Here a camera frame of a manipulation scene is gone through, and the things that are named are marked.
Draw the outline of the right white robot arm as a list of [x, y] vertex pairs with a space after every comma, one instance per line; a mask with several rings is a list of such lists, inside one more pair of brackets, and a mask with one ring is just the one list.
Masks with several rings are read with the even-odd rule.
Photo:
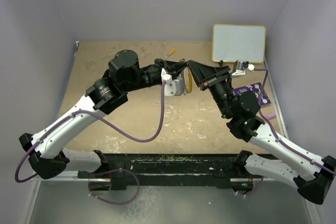
[[252, 91], [233, 93], [232, 78], [257, 68], [248, 61], [237, 60], [233, 68], [212, 67], [193, 60], [187, 62], [200, 90], [209, 90], [227, 127], [237, 139], [258, 146], [275, 157], [262, 158], [242, 151], [235, 159], [234, 173], [268, 177], [293, 187], [304, 199], [321, 205], [335, 178], [335, 158], [314, 154], [276, 132], [262, 115]]

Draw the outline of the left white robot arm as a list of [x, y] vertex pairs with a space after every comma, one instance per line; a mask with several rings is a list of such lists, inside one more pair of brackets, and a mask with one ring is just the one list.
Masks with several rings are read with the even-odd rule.
[[[180, 74], [186, 67], [186, 61], [165, 59], [155, 59], [153, 64], [140, 67], [135, 51], [126, 49], [118, 52], [109, 61], [103, 76], [86, 90], [68, 112], [40, 132], [24, 133], [19, 137], [26, 152], [22, 160], [28, 160], [35, 175], [42, 179], [53, 178], [66, 170], [88, 172], [96, 178], [104, 177], [108, 172], [108, 161], [100, 151], [78, 152], [65, 146], [97, 120], [135, 142], [153, 141], [163, 127], [165, 96], [184, 92]], [[161, 87], [161, 112], [158, 128], [152, 137], [136, 138], [104, 119], [128, 101], [128, 92], [156, 85]]]

